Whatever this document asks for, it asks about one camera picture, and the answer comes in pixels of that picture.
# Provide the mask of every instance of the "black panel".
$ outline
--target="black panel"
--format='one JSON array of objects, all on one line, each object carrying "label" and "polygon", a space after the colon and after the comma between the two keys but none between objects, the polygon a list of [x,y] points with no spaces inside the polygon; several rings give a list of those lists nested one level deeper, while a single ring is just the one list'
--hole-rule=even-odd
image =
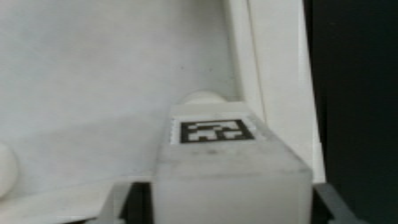
[{"label": "black panel", "polygon": [[398,220],[398,1],[311,1],[327,175],[360,219]]},{"label": "black panel", "polygon": [[126,224],[153,224],[151,184],[133,183],[119,218]]}]

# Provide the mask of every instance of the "white backdrop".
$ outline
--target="white backdrop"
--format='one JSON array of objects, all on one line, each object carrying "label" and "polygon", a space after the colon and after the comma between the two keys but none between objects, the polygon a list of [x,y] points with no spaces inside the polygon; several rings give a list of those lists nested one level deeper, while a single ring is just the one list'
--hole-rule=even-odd
[{"label": "white backdrop", "polygon": [[9,198],[147,175],[169,106],[236,99],[220,0],[0,1],[0,140]]}]

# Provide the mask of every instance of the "white round object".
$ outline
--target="white round object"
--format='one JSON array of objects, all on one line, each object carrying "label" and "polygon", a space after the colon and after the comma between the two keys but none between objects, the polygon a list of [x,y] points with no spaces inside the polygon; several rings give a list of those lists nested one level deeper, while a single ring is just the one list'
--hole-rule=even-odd
[{"label": "white round object", "polygon": [[197,91],[183,98],[181,104],[215,104],[225,102],[224,97],[217,93]]},{"label": "white round object", "polygon": [[9,193],[18,178],[18,161],[9,147],[0,143],[0,198]]}]

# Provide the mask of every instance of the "white surface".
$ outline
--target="white surface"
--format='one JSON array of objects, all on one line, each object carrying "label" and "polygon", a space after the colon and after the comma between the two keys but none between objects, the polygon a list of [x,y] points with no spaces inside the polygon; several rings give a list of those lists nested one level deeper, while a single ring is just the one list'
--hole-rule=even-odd
[{"label": "white surface", "polygon": [[243,120],[256,140],[165,141],[153,180],[154,220],[161,224],[309,224],[311,169],[245,105],[177,106],[165,136],[177,135],[181,122],[229,119]]},{"label": "white surface", "polygon": [[18,161],[9,147],[0,142],[0,199],[9,193],[18,179]]},{"label": "white surface", "polygon": [[0,203],[0,223],[64,224],[97,216],[115,183],[147,181],[119,177]]},{"label": "white surface", "polygon": [[222,1],[0,2],[0,139],[21,164],[7,199],[149,175],[170,105],[236,98]]},{"label": "white surface", "polygon": [[243,99],[325,182],[300,0],[227,0]]}]

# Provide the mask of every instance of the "white cylinder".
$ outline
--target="white cylinder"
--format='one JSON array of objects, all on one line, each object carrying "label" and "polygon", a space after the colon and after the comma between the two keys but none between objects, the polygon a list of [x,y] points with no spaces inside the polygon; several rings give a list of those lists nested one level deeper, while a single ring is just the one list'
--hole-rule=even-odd
[{"label": "white cylinder", "polygon": [[181,104],[215,104],[227,102],[224,97],[211,91],[193,92],[181,101]]}]

